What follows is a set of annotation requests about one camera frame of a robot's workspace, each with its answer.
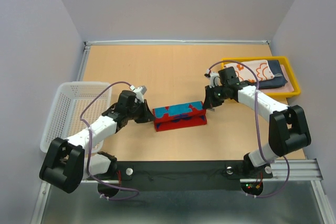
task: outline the white plastic basket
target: white plastic basket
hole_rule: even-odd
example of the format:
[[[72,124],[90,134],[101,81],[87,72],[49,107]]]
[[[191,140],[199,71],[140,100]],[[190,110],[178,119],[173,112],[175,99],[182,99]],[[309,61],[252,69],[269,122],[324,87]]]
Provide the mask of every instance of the white plastic basket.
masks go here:
[[[95,81],[74,81],[61,84],[52,102],[43,132],[41,151],[46,153],[54,138],[66,139],[84,129],[86,126],[79,120],[80,113],[108,85],[110,84],[107,82]],[[111,93],[112,88],[91,105],[83,118],[90,124],[93,123],[110,106]],[[103,142],[100,142],[92,148],[92,152],[100,151],[102,145]]]

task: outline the yellow tray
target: yellow tray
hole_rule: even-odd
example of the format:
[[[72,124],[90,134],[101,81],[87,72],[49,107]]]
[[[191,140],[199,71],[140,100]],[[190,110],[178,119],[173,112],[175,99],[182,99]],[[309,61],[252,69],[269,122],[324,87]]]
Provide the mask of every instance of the yellow tray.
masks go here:
[[[294,91],[284,92],[284,93],[266,93],[266,94],[272,98],[289,98],[289,97],[294,97],[296,95],[299,95],[301,93],[298,81],[294,75],[292,67],[290,66],[289,60],[287,59],[286,56],[223,58],[222,60],[236,60],[239,62],[251,61],[251,60],[278,60],[281,65],[284,65],[287,75],[289,77],[289,81],[292,84]]]

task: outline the gray wall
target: gray wall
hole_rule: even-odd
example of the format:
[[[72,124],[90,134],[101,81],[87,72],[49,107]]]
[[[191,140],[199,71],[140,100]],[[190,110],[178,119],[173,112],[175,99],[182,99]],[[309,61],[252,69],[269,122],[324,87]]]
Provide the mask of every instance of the gray wall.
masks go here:
[[[336,211],[336,0],[295,0],[271,42],[273,55],[287,55],[302,94],[291,104],[304,107],[322,185]]]
[[[0,222],[29,223],[39,142],[56,89],[74,80],[82,40],[61,0],[0,0]]]
[[[294,0],[63,0],[85,41],[271,39]]]

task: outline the blue and red cloth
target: blue and red cloth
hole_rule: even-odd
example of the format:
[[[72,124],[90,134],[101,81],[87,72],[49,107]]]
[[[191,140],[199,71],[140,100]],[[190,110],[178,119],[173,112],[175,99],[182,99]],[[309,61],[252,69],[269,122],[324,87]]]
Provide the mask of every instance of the blue and red cloth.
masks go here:
[[[153,109],[155,130],[166,131],[206,124],[206,110],[203,110],[202,105],[198,101]]]

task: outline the wooden table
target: wooden table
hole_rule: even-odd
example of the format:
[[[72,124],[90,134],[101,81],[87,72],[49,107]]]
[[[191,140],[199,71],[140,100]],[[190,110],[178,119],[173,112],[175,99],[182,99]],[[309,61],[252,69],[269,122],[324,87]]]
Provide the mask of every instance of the wooden table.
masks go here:
[[[205,70],[223,57],[271,56],[267,45],[111,45],[91,46],[83,81],[128,81],[145,85],[150,109],[204,101]],[[127,86],[113,87],[112,102]],[[208,111],[207,125],[156,132],[153,123],[129,122],[104,142],[103,151],[120,161],[234,160],[257,145],[254,112],[235,101]],[[260,118],[261,140],[268,124]],[[304,159],[302,150],[288,155]]]

